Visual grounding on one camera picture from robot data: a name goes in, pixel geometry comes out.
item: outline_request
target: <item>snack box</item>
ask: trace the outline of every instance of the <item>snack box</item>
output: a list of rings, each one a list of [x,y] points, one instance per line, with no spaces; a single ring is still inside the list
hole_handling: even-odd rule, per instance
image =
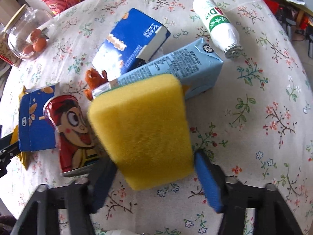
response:
[[[123,85],[163,73],[172,73],[181,82],[185,99],[213,87],[223,65],[213,48],[200,38],[172,53],[142,65],[92,91],[93,98]]]
[[[92,65],[114,80],[147,63],[170,34],[160,22],[132,8],[106,37]]]
[[[45,120],[43,106],[59,93],[59,84],[24,92],[18,118],[18,145],[22,152],[56,147],[54,128]]]

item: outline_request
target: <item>floral tablecloth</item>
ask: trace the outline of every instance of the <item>floral tablecloth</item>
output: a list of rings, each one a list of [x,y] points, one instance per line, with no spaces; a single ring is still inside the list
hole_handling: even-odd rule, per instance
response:
[[[307,233],[313,218],[313,96],[306,73],[262,0],[215,1],[236,26],[245,52],[231,61],[215,49],[224,60],[215,87],[186,101],[192,147],[204,148],[225,173],[243,183],[275,183]],[[168,27],[172,34],[164,53],[199,37],[211,42],[192,2],[86,0],[54,18],[53,43],[36,61],[23,62],[10,73],[0,104],[2,136],[18,123],[23,85],[29,89],[60,82],[61,92],[75,95],[86,112],[85,71],[107,34],[133,7]],[[35,152],[28,170],[12,160],[0,179],[0,197],[18,218],[38,184],[55,187],[71,180],[60,176],[56,150]],[[128,229],[166,235],[216,234],[221,217],[207,205],[196,174],[135,192],[120,173],[105,206],[92,216],[97,233]],[[245,234],[252,233],[253,225],[253,211],[248,211]],[[67,226],[66,213],[60,212],[60,227]]]

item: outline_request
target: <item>red can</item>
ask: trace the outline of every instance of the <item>red can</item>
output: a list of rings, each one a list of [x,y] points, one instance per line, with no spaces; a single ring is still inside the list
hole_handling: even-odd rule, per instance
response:
[[[62,176],[88,173],[99,157],[78,100],[72,95],[52,97],[43,114],[56,129]]]

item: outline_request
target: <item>glass jar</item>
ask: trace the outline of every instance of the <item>glass jar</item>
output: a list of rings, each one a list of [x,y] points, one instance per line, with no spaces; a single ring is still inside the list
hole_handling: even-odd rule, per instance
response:
[[[12,52],[24,61],[37,58],[46,48],[54,24],[47,23],[53,16],[43,9],[33,10],[24,4],[5,26]]]

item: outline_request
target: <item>yellow sponge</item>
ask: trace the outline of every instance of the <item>yellow sponge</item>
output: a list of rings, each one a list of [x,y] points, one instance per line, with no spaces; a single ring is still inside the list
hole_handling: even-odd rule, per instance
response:
[[[182,86],[163,74],[103,93],[89,121],[112,161],[134,190],[193,172]]]

